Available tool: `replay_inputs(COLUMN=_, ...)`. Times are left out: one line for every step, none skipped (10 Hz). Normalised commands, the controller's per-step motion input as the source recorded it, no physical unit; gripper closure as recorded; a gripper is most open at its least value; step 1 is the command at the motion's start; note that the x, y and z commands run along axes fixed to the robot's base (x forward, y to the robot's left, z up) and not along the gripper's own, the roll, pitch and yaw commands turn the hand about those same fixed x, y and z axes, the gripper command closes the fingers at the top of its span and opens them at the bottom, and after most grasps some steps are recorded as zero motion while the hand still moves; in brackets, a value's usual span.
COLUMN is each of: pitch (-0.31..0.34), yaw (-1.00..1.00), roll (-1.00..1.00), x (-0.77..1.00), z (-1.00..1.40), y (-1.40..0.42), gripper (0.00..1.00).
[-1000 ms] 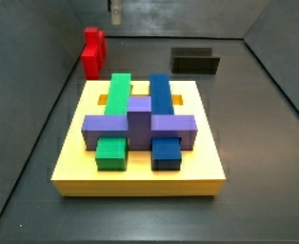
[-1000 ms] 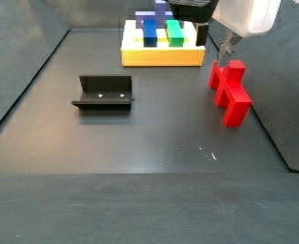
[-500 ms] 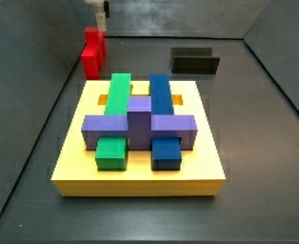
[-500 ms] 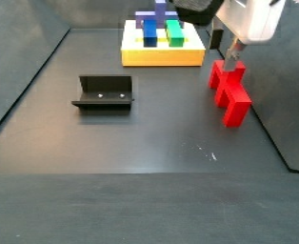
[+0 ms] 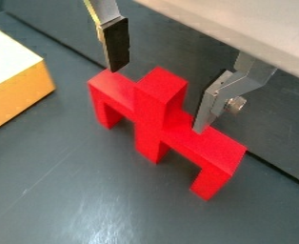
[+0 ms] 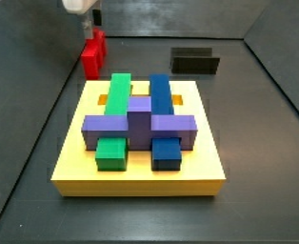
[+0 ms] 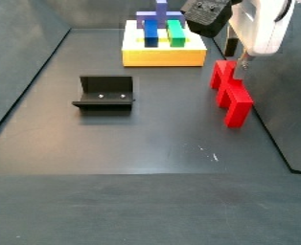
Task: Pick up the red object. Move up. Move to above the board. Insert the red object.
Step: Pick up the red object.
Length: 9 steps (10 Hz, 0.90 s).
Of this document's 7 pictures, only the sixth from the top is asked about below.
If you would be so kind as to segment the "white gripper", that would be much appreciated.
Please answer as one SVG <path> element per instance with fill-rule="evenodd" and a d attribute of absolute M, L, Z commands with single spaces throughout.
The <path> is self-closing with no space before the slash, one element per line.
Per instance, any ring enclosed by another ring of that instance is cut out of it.
<path fill-rule="evenodd" d="M 100 0 L 62 0 L 62 4 L 68 13 L 84 14 Z M 93 19 L 89 14 L 82 15 L 82 30 L 86 39 L 93 38 L 93 20 L 94 25 L 101 26 L 101 10 L 93 9 Z"/>

